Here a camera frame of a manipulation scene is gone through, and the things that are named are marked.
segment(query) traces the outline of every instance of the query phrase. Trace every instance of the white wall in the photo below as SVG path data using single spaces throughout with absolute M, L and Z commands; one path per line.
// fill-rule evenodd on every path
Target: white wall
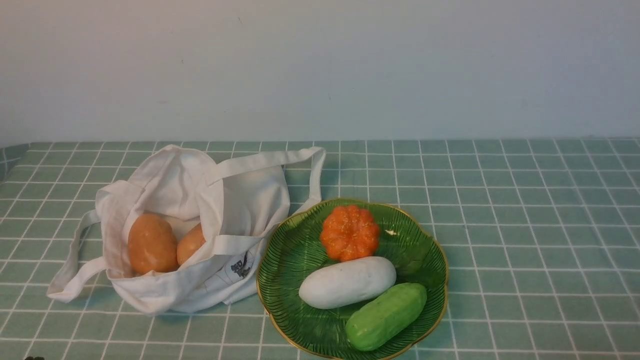
M 639 0 L 0 0 L 0 147 L 630 133 Z

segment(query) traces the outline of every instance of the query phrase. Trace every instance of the green cucumber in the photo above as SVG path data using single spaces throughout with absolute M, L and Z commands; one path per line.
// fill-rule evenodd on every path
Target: green cucumber
M 394 285 L 353 313 L 345 331 L 360 351 L 381 347 L 418 318 L 427 302 L 427 289 L 417 282 Z

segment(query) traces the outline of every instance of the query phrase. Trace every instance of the bag handle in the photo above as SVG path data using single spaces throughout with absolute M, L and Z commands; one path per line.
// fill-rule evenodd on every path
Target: bag handle
M 86 284 L 91 277 L 107 268 L 107 263 L 104 257 L 101 256 L 85 263 L 80 270 L 78 270 L 78 252 L 80 250 L 82 231 L 98 222 L 100 222 L 100 217 L 95 210 L 91 210 L 83 215 L 80 224 L 78 224 L 76 228 L 74 239 L 71 241 L 71 245 L 69 245 L 67 260 L 53 277 L 47 289 L 47 296 L 49 298 L 62 302 L 70 302 L 80 294 L 80 291 L 84 288 L 84 284 Z
M 322 147 L 310 147 L 308 149 L 302 149 L 300 151 L 272 151 L 272 152 L 260 152 L 258 154 L 244 156 L 242 158 L 229 159 L 222 161 L 218 164 L 212 172 L 207 174 L 207 185 L 211 185 L 216 181 L 224 179 L 226 177 L 242 174 L 245 172 L 261 170 L 264 168 L 270 168 L 275 166 L 282 166 L 286 164 L 299 163 L 301 161 L 311 158 L 311 175 L 309 178 L 309 198 L 305 201 L 298 210 L 297 213 L 306 211 L 313 205 L 316 205 L 322 200 L 320 192 L 320 176 L 322 174 L 322 167 L 324 165 L 324 159 L 326 157 L 326 150 Z M 253 246 L 262 241 L 271 230 L 273 230 L 277 224 L 269 229 L 265 229 L 262 234 L 258 236 L 241 236 L 241 235 L 218 235 L 217 240 L 214 243 L 214 253 L 221 255 L 238 255 L 242 254 Z M 220 245 L 221 249 L 217 249 L 215 244 Z
M 254 155 L 243 156 L 222 161 L 206 173 L 207 186 L 226 177 L 265 168 L 295 164 L 311 159 L 311 175 L 309 177 L 309 199 L 298 211 L 305 211 L 320 202 L 320 175 L 326 158 L 326 150 L 322 147 L 309 147 L 298 151 L 266 151 Z

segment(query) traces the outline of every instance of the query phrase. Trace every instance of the white radish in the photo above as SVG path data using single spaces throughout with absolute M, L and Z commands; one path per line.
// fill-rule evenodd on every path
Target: white radish
M 379 256 L 318 269 L 302 282 L 298 295 L 310 306 L 333 309 L 373 299 L 396 283 L 396 268 Z

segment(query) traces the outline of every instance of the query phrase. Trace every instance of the table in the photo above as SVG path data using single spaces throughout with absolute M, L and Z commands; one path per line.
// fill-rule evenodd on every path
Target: table
M 69 304 L 45 296 L 96 191 L 170 142 L 32 143 L 0 184 L 3 359 L 312 359 L 275 330 L 257 296 L 149 318 L 104 274 Z M 403 208 L 449 259 L 449 308 L 398 359 L 640 359 L 637 138 L 172 142 L 216 161 L 328 151 L 323 198 Z M 309 164 L 285 169 L 292 211 Z M 100 256 L 87 231 L 80 257 Z

